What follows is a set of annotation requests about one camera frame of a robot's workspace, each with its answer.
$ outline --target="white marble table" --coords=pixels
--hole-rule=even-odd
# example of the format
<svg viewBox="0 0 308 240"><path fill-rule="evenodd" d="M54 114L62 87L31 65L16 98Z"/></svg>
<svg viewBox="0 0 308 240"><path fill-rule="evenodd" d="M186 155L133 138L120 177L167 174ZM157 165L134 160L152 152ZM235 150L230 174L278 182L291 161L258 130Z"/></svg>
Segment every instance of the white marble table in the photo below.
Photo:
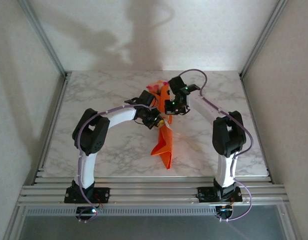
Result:
<svg viewBox="0 0 308 240"><path fill-rule="evenodd" d="M157 80L170 80L179 71L74 71L69 80L61 111L52 137L43 177L77 175L78 150L72 132L87 108L105 111L120 106L126 99L138 97L145 87ZM267 176L245 95L235 71L207 71L205 96L227 110L238 110L244 125L254 136L251 151L237 163L238 176ZM183 75L185 83L201 86L198 72ZM214 176L217 153L212 146L212 126L197 112L175 116L171 125L174 135L172 167L165 169L159 156L150 156L157 144L158 130L149 130L133 121L108 131L104 147L97 156L96 177L200 177Z"/></svg>

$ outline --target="black joint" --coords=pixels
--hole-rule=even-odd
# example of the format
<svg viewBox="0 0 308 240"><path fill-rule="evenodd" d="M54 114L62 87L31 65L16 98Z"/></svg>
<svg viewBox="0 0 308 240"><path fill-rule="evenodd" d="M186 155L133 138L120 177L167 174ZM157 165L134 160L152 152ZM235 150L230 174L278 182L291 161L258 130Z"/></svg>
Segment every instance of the black joint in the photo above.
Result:
<svg viewBox="0 0 308 240"><path fill-rule="evenodd" d="M157 108L148 110L148 109L140 109L136 114L136 118L142 119L142 122L149 129L152 129L154 126L158 126L160 121L163 121L163 118L160 116L160 112Z"/></svg>
<svg viewBox="0 0 308 240"><path fill-rule="evenodd" d="M187 104L187 95L200 88L195 85L186 85L180 76L173 77L168 81L169 87L175 95L173 101L165 100L165 114L185 115L189 112Z"/></svg>
<svg viewBox="0 0 308 240"><path fill-rule="evenodd" d="M144 104L150 106L154 100L155 96L150 92L144 90L142 94L136 99L136 104Z"/></svg>
<svg viewBox="0 0 308 240"><path fill-rule="evenodd" d="M235 120L243 125L243 119L238 111L230 112ZM229 158L230 155L241 151L246 143L245 131L229 117L218 117L213 122L213 146L218 154Z"/></svg>
<svg viewBox="0 0 308 240"><path fill-rule="evenodd" d="M80 129L83 124L90 119L92 116L97 114L97 112L91 108L87 109L81 119L79 120L73 134L72 138L75 141L75 147L78 148L77 138ZM89 122L86 127L83 129L80 136L80 147L88 156L98 152L104 145L107 130L109 127L109 119L102 116L97 116L91 122Z"/></svg>

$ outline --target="black mounting bracket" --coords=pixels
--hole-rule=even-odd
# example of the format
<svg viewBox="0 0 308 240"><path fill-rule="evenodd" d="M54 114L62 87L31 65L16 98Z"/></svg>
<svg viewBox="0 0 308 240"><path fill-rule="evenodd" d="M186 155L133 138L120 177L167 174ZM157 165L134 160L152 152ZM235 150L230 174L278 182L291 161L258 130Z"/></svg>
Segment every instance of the black mounting bracket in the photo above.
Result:
<svg viewBox="0 0 308 240"><path fill-rule="evenodd" d="M83 188L83 192L93 204L107 204L110 197L110 188L108 187L94 187L93 183L88 188ZM87 203L82 196L79 186L72 181L72 186L66 189L64 203L67 204L85 204Z"/></svg>
<svg viewBox="0 0 308 240"><path fill-rule="evenodd" d="M232 184L228 187L221 187L214 179L214 186L202 186L197 188L198 198L201 203L224 203L224 202L240 202L242 203L242 193L240 188L236 184Z"/></svg>

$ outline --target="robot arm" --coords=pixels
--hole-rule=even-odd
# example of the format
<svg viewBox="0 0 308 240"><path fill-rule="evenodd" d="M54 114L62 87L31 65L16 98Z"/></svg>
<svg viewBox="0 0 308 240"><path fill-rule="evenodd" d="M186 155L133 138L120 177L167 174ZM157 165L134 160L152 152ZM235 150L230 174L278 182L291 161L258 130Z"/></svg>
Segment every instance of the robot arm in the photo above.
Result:
<svg viewBox="0 0 308 240"><path fill-rule="evenodd" d="M107 119L109 121L108 129L122 122L134 120L136 113L137 110L134 108L123 108L116 112L109 113L107 115ZM94 167L97 153L98 152L90 153L87 155L84 152L82 155L82 168L79 174L81 175L81 183L84 189L88 188L94 183ZM74 178L74 180L76 184L78 184L77 176Z"/></svg>
<svg viewBox="0 0 308 240"><path fill-rule="evenodd" d="M213 146L218 153L218 169L214 179L215 200L228 199L236 188L236 161L233 161L233 158L246 143L245 132L228 116L223 116L212 107L212 103L206 104L197 91L198 86L184 84L180 76L172 78L169 86L175 99L165 101L166 114L185 115L190 109L195 109L213 126ZM230 112L229 116L243 125L238 111Z"/></svg>
<svg viewBox="0 0 308 240"><path fill-rule="evenodd" d="M154 95L147 91L143 91L140 97L133 100L126 101L131 105L143 104L150 106L154 100ZM78 125L76 126L72 138L75 141L75 146L78 147L77 138L78 132L82 128L83 124L89 120L92 116L96 115L97 111L89 108L85 111ZM87 189L94 184L94 166L98 151L103 147L108 129L125 121L135 120L137 118L142 119L142 122L149 129L154 126L158 126L163 122L163 118L160 116L160 112L154 109L148 109L145 107L129 107L123 108L114 112L110 112L105 116L97 116L95 119L83 129L80 137L80 147L83 150L81 152L81 169L79 169L79 175L81 180L81 186L83 189ZM75 186L79 185L78 176L74 178Z"/></svg>

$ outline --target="metal frame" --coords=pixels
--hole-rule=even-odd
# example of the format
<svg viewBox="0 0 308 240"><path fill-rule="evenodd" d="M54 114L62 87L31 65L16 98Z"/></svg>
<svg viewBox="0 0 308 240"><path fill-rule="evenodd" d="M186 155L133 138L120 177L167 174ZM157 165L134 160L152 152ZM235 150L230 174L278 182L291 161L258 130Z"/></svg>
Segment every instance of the metal frame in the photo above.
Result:
<svg viewBox="0 0 308 240"><path fill-rule="evenodd" d="M87 206L87 204L65 204L64 194L67 187L70 186L72 178L53 177L44 178L42 172L44 171L44 163L53 136L54 128L57 122L58 114L61 109L64 93L70 79L70 75L66 75L63 66L57 54L55 53L51 43L49 42L46 33L42 29L36 14L28 0L17 0L22 10L27 16L30 24L34 28L38 38L45 47L48 55L57 67L61 76L64 78L64 84L57 101L57 107L50 124L48 136L44 143L43 151L39 160L38 172L36 178L33 179L32 186L23 186L20 192L16 207L13 211L10 223L8 225L4 240L16 240L21 234L25 217L33 214L37 210L37 214L68 214L75 215L77 206ZM278 0L275 9L272 12L266 26L259 36L252 52L250 53L243 69L241 70L241 80L245 77L255 58L259 54L266 39L272 31L277 19L284 9L288 0ZM277 205L279 208L282 225L285 230L288 240L300 239L299 232L294 231L297 224L290 218L289 200L283 185L276 185L271 183L268 176L244 176L238 177L239 181L244 182L250 189L253 195L253 202L255 205ZM205 209L205 214L208 210L212 212L215 205L219 203L199 203L195 197L197 187L208 187L213 185L213 177L105 177L95 179L96 187L111 188L111 197L109 203L106 204L108 214L134 214L133 211L143 209L142 214L148 214L147 211L163 211L163 214L171 214L180 210L189 210L189 214L201 214L199 211ZM249 205L249 195L241 188L243 203L235 203L241 205ZM117 213L110 209L120 209Z"/></svg>
<svg viewBox="0 0 308 240"><path fill-rule="evenodd" d="M269 177L240 177L253 195L256 205L288 202L283 185L270 183ZM23 186L17 206L71 206L64 203L66 188L72 178L36 178L33 186ZM107 206L190 206L225 205L218 202L199 203L198 187L213 186L213 177L101 177L95 179L95 187L111 188ZM243 205L249 204L249 195L241 188Z"/></svg>
<svg viewBox="0 0 308 240"><path fill-rule="evenodd" d="M40 42L43 44L44 48L47 51L47 54L49 55L50 59L53 61L54 65L58 69L59 73L62 75L63 78L66 77L65 70L54 50L52 45L50 44L50 41L48 40L48 37L43 30L42 26L39 23L39 20L35 14L35 11L33 10L33 7L29 3L28 0L17 0L20 7L22 8L23 12L25 13L29 23L33 27L34 31L36 32Z"/></svg>
<svg viewBox="0 0 308 240"><path fill-rule="evenodd" d="M270 15L268 21L266 22L265 27L263 28L261 34L259 35L256 44L254 45L251 53L249 54L247 61L245 65L243 66L241 72L240 72L240 77L241 80L243 80L250 69L250 67L253 65L255 59L257 58L259 52L263 48L268 36L272 32L279 16L282 14L288 0L278 0L276 3L276 6Z"/></svg>
<svg viewBox="0 0 308 240"><path fill-rule="evenodd" d="M63 202L71 178L37 177L32 186L23 186L4 240L18 239L26 216L75 216L78 206ZM253 195L254 205L277 205L288 240L296 238L294 222L286 205L289 200L283 185L271 184L269 177L240 177ZM199 203L197 187L213 185L211 177L102 177L95 179L96 187L110 187L109 203L100 216L183 216L214 215L215 202ZM243 203L250 198L241 188Z"/></svg>
<svg viewBox="0 0 308 240"><path fill-rule="evenodd" d="M44 167L46 157L47 157L47 154L48 154L48 150L49 150L49 147L50 147L50 144L51 144L51 138L53 137L54 129L56 127L56 122L57 122L57 119L58 119L59 112L61 110L63 98L64 98L64 95L65 95L65 91L66 91L70 76L71 76L71 73L67 73L65 81L64 81L62 89L61 89L61 92L58 96L55 112L54 112L53 117L52 117L52 122L50 123L48 135L46 137L46 140L45 140L45 143L44 143L44 146L43 146L43 151L42 151L42 154L41 154L40 159L39 159L38 170Z"/></svg>

